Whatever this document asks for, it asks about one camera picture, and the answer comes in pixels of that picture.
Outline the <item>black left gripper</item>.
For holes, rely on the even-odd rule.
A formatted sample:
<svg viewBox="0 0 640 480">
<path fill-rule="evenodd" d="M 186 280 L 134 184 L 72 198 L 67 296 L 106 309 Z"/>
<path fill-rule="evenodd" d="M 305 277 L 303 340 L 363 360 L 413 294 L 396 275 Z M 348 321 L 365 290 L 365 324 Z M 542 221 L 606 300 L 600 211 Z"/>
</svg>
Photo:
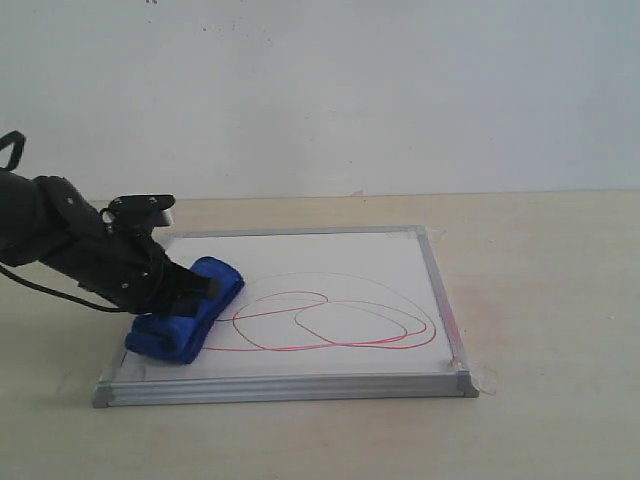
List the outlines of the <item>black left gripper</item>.
<svg viewBox="0 0 640 480">
<path fill-rule="evenodd" d="M 137 231 L 76 236 L 42 227 L 37 246 L 41 263 L 130 313 L 195 317 L 203 298 L 215 300 L 221 289 L 214 258 L 189 269 L 168 263 L 164 249 Z"/>
</svg>

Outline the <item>black and grey left robot arm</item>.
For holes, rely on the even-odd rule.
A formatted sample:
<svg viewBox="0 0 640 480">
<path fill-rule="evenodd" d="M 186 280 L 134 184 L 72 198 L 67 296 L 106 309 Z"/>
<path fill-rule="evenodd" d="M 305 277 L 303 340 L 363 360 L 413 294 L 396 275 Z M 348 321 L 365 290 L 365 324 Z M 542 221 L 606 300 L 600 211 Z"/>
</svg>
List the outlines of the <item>black and grey left robot arm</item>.
<svg viewBox="0 0 640 480">
<path fill-rule="evenodd" d="M 1 176 L 1 262 L 39 262 L 110 302 L 112 311 L 192 316 L 222 286 L 174 263 L 152 232 L 165 227 L 171 195 L 131 195 L 102 210 L 66 179 Z"/>
</svg>

